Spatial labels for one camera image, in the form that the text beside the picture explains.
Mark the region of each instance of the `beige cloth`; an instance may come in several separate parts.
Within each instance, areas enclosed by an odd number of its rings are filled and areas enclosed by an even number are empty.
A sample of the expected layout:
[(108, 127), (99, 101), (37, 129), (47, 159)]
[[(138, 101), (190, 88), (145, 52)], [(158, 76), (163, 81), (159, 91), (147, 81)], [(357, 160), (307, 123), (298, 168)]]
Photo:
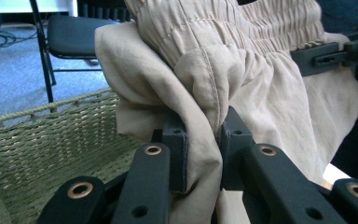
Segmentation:
[(219, 192), (215, 137), (235, 107), (257, 143), (280, 147), (314, 182), (358, 116), (347, 68), (301, 77), (289, 50), (329, 35), (313, 0), (127, 0), (136, 23), (99, 28), (96, 52), (120, 96), (120, 133), (150, 140), (167, 107), (189, 135), (187, 193), (172, 195), (171, 223), (247, 222), (240, 192)]

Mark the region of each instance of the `wicker basket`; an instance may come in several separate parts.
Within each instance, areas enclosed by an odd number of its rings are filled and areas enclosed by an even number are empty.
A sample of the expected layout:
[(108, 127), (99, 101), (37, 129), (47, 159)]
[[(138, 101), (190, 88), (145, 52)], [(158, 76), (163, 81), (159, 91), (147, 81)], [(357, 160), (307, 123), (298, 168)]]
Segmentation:
[(35, 223), (65, 181), (109, 181), (142, 143), (117, 134), (109, 89), (0, 117), (0, 223)]

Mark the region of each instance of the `beige trousers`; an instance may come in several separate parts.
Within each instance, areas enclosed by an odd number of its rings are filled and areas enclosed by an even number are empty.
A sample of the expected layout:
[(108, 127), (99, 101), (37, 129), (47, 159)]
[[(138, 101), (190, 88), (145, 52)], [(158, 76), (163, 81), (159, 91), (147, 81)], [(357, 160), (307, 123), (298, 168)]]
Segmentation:
[(189, 135), (186, 193), (171, 223), (246, 223), (241, 192), (220, 191), (215, 141), (229, 105), (257, 143), (280, 147), (319, 183), (358, 116), (358, 84), (339, 67), (302, 77), (290, 50), (345, 36), (324, 32), (313, 0), (127, 0), (136, 22), (96, 31), (107, 82), (120, 96), (120, 133), (149, 141), (167, 108)]

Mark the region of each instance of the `chair seat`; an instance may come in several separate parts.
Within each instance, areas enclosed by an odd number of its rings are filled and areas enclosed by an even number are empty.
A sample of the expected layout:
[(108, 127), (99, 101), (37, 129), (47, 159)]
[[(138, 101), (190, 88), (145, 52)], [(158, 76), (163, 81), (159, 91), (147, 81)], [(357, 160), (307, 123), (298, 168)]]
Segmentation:
[(48, 19), (48, 50), (58, 58), (94, 59), (96, 58), (95, 29), (108, 24), (119, 24), (119, 22), (84, 17), (52, 16)]

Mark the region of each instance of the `gray carpet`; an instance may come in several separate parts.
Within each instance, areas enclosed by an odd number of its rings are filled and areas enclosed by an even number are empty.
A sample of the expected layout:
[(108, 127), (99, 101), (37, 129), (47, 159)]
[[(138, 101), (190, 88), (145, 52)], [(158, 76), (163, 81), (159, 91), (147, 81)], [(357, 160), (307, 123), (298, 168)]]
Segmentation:
[[(0, 115), (47, 104), (37, 39), (21, 39), (34, 35), (35, 28), (32, 25), (3, 26), (0, 32), (9, 32), (20, 41), (0, 48)], [(0, 44), (5, 41), (0, 36)], [(82, 60), (62, 60), (53, 56), (51, 60), (54, 68), (90, 68)], [(54, 101), (107, 87), (102, 72), (60, 72), (55, 76)]]

